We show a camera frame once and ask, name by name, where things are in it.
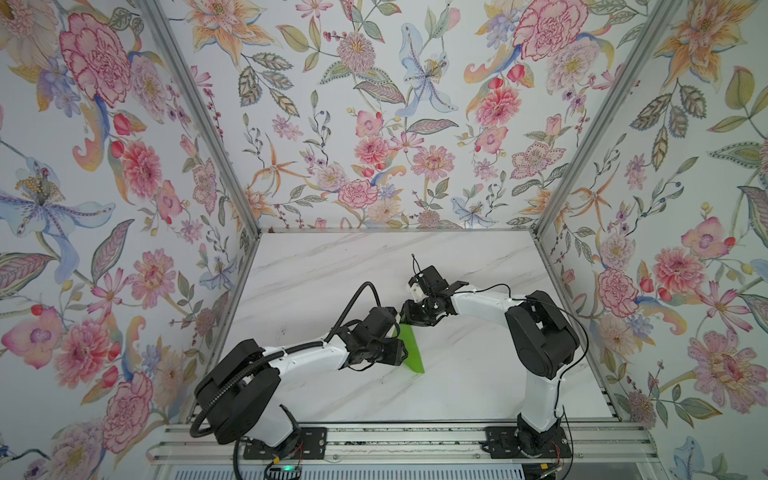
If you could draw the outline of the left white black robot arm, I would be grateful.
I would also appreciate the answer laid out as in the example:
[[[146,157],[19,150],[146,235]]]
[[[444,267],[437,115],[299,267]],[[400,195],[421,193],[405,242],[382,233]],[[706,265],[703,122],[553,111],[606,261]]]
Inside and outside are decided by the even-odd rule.
[[[265,349],[255,340],[240,342],[196,386],[200,412],[190,436],[215,437],[221,445],[243,438],[273,449],[298,444],[300,426],[274,396],[287,379],[330,371],[362,371],[376,364],[399,366],[408,357],[392,307],[374,307],[328,340]]]

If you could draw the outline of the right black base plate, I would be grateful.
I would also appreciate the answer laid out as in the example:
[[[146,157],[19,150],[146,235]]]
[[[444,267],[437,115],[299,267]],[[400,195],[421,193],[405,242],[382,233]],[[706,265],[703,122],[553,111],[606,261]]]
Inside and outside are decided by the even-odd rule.
[[[484,430],[481,449],[492,459],[571,459],[573,451],[560,424],[545,432],[526,426],[491,426]]]

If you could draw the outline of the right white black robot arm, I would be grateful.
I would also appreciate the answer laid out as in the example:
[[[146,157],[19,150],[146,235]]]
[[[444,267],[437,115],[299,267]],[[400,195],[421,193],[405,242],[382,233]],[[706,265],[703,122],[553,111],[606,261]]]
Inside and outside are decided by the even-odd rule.
[[[468,316],[505,326],[527,370],[525,400],[512,438],[529,457],[561,443],[565,410],[560,404],[565,373],[577,363],[580,337],[565,312],[544,291],[515,297],[503,284],[478,288],[448,282],[430,266],[408,280],[412,298],[401,309],[404,324],[432,327],[448,316]]]

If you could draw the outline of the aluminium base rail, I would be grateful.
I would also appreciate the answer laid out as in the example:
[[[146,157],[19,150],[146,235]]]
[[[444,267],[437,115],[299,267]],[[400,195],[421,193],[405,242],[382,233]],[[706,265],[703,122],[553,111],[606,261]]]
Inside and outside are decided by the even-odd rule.
[[[363,463],[655,463],[649,435],[636,423],[569,420],[562,433],[525,454],[509,422],[310,423],[302,427],[292,461],[331,465]]]

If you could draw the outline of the left aluminium corner post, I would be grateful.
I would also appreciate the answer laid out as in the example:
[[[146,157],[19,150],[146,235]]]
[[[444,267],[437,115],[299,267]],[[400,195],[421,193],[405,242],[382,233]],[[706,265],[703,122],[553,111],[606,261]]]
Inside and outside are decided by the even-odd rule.
[[[194,126],[198,129],[206,146],[209,148],[213,162],[219,168],[239,218],[243,222],[245,229],[254,238],[259,239],[261,229],[238,182],[220,134],[215,128],[215,123],[207,113],[206,103],[198,90],[192,72],[174,37],[170,21],[165,16],[159,1],[138,0],[137,4],[145,23],[152,33],[153,39],[158,43],[161,53],[167,58],[171,74],[179,85],[182,98],[188,104]]]

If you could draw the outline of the right aluminium corner post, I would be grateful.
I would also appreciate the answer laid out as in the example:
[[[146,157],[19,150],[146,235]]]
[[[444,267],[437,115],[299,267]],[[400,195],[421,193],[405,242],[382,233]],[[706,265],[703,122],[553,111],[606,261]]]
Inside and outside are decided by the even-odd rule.
[[[642,68],[650,59],[657,36],[665,28],[669,18],[674,15],[676,10],[673,1],[663,0],[658,1],[650,12],[645,26],[640,30],[638,39],[626,59],[624,69],[617,76],[605,100],[597,110],[593,124],[587,130],[583,141],[569,163],[568,169],[550,197],[544,213],[540,215],[535,227],[531,230],[536,240],[541,240],[548,228],[554,224],[556,216],[569,196],[569,192],[579,179],[602,136],[621,110],[623,102],[629,97]]]

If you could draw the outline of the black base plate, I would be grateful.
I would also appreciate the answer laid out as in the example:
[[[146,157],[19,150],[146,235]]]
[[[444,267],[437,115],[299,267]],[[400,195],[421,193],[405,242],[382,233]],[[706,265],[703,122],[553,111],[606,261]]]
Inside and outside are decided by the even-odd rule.
[[[492,459],[571,459],[573,451],[560,424],[545,432],[526,426],[491,426],[484,430],[481,449]]]
[[[241,454],[244,460],[323,460],[328,441],[325,427],[299,427],[276,446],[248,440]]]

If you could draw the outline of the aluminium corner post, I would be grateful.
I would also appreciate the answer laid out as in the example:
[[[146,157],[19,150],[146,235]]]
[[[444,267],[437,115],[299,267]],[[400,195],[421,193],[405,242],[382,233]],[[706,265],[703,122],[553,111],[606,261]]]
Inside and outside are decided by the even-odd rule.
[[[674,15],[676,10],[673,1],[663,0],[658,1],[650,12],[645,26],[640,30],[638,39],[626,59],[624,69],[617,76],[605,100],[597,110],[593,124],[587,130],[583,141],[569,163],[568,169],[550,197],[544,213],[540,215],[535,227],[531,230],[536,240],[541,240],[548,228],[554,224],[556,216],[569,196],[569,192],[579,179],[602,136],[621,110],[623,102],[629,97],[642,68],[650,59],[657,36],[665,28],[669,18]]]
[[[138,0],[137,4],[145,23],[152,33],[153,39],[158,43],[161,53],[167,58],[171,74],[179,85],[182,98],[188,104],[194,126],[198,129],[206,146],[209,148],[213,162],[219,168],[239,218],[243,222],[245,229],[254,238],[259,239],[261,229],[238,182],[220,134],[215,128],[215,123],[207,113],[206,103],[198,90],[192,72],[174,37],[170,21],[165,16],[159,1]]]

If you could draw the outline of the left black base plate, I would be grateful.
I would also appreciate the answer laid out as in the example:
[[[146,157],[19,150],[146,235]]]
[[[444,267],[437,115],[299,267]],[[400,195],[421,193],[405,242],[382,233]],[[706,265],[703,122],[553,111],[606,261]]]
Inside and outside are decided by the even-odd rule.
[[[248,440],[241,454],[244,460],[323,460],[328,441],[325,427],[299,427],[276,446]]]

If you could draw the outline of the green square paper sheet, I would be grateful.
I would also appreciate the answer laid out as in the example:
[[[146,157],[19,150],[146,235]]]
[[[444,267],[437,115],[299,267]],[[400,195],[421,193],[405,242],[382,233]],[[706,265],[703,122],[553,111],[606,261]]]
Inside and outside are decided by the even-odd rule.
[[[403,364],[416,374],[424,374],[425,368],[413,327],[402,324],[400,326],[399,339],[404,342],[404,347],[407,351],[407,358],[403,361]]]

